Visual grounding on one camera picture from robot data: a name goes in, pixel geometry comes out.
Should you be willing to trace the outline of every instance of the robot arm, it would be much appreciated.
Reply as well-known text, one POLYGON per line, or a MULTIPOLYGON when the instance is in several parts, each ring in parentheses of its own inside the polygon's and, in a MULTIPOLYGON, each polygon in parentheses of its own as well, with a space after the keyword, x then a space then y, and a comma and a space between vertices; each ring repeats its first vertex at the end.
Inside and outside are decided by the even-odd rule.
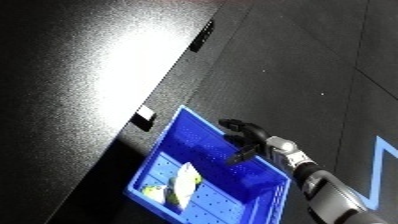
POLYGON ((255 124, 238 120, 220 120, 219 123, 244 135, 226 135, 228 141, 241 147, 227 162, 236 164, 255 155, 265 157, 296 182, 308 201, 310 215, 317 223, 387 224, 369 212, 351 188, 318 166, 294 142, 271 137, 255 124))

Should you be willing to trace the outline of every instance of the black table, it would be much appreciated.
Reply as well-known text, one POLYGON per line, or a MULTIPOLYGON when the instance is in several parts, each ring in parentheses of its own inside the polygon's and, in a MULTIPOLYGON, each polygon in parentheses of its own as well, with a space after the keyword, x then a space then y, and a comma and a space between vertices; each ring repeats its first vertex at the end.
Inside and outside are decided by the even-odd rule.
POLYGON ((220 6, 2 1, 0 223, 44 223, 220 6))

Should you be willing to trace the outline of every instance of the blue tape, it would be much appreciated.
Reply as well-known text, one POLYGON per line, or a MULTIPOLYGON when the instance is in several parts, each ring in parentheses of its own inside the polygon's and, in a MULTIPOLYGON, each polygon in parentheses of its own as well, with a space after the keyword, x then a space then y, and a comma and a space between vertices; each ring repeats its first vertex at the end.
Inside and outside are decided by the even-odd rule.
POLYGON ((369 197, 363 196, 358 193, 358 196, 362 199, 365 205, 369 209, 377 210, 380 202, 380 184, 381 176, 383 174, 383 156, 384 152, 388 152, 398 159, 398 150, 386 142, 380 136, 376 137, 375 152, 373 157, 373 171, 372 180, 370 186, 369 197))

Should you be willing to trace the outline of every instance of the dark floor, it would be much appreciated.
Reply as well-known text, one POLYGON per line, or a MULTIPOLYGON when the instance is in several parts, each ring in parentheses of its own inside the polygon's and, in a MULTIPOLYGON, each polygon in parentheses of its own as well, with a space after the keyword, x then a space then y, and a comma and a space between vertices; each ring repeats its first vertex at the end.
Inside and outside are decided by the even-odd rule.
MULTIPOLYGON (((380 195, 378 201, 373 197, 377 212, 397 222, 398 163, 391 153, 382 157, 380 193, 371 188, 377 136, 398 147, 397 14, 395 0, 228 1, 214 17, 216 29, 208 42, 198 53, 186 51, 147 100, 159 115, 153 130, 144 133, 128 125, 120 139, 147 153, 181 104, 211 122, 254 122, 296 141, 365 197, 371 191, 380 195)), ((142 160, 138 154, 119 157, 124 162, 134 157, 134 164, 142 160)), ((106 167, 100 164, 92 172, 106 167)), ((112 167, 108 170, 134 174, 133 165, 112 167)), ((86 179, 98 183, 95 174, 86 179)), ((81 223, 163 223, 129 200, 118 202, 90 210, 105 217, 101 211, 108 208, 102 222, 81 223)), ((76 199, 65 204, 75 210, 81 206, 76 199)), ((54 223, 75 214, 71 210, 61 208, 54 223)), ((314 223, 294 187, 282 223, 314 223)))

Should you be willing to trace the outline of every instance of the blue plastic crate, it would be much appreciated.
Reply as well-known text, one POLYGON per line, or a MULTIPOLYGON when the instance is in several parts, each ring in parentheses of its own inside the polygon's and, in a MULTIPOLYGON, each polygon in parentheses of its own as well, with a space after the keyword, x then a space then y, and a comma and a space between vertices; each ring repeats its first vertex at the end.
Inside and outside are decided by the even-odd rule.
POLYGON ((259 157, 226 165, 234 152, 236 148, 219 129, 181 106, 125 193, 171 223, 279 223, 290 179, 259 157), (204 181, 180 214, 140 192, 147 185, 166 185, 186 162, 194 165, 204 181))

